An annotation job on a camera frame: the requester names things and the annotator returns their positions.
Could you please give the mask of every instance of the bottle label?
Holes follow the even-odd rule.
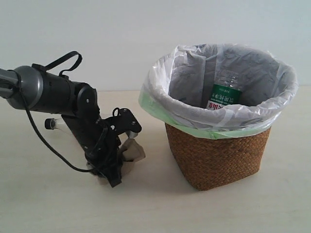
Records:
[[[215,84],[207,103],[207,109],[216,110],[226,105],[238,104],[241,93],[239,90]]]

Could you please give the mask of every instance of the wicker basket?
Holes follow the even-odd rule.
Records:
[[[202,139],[165,124],[172,154],[187,181],[209,190],[259,171],[270,128],[260,134],[230,139]]]

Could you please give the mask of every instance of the white plastic bag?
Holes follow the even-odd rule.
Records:
[[[239,74],[240,104],[217,110],[206,104],[217,74]],[[247,46],[178,46],[149,70],[139,103],[152,116],[196,137],[218,139],[267,130],[298,91],[294,69]]]

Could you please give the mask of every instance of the table surface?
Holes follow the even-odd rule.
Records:
[[[143,126],[137,142],[146,158],[115,188],[68,168],[37,138],[26,113],[2,100],[0,232],[309,233],[310,92],[300,87],[274,123],[257,174],[201,192],[184,179],[163,122],[140,108],[137,91],[99,93],[103,114],[127,107]],[[44,130],[51,115],[33,115],[50,144],[85,167],[74,138]]]

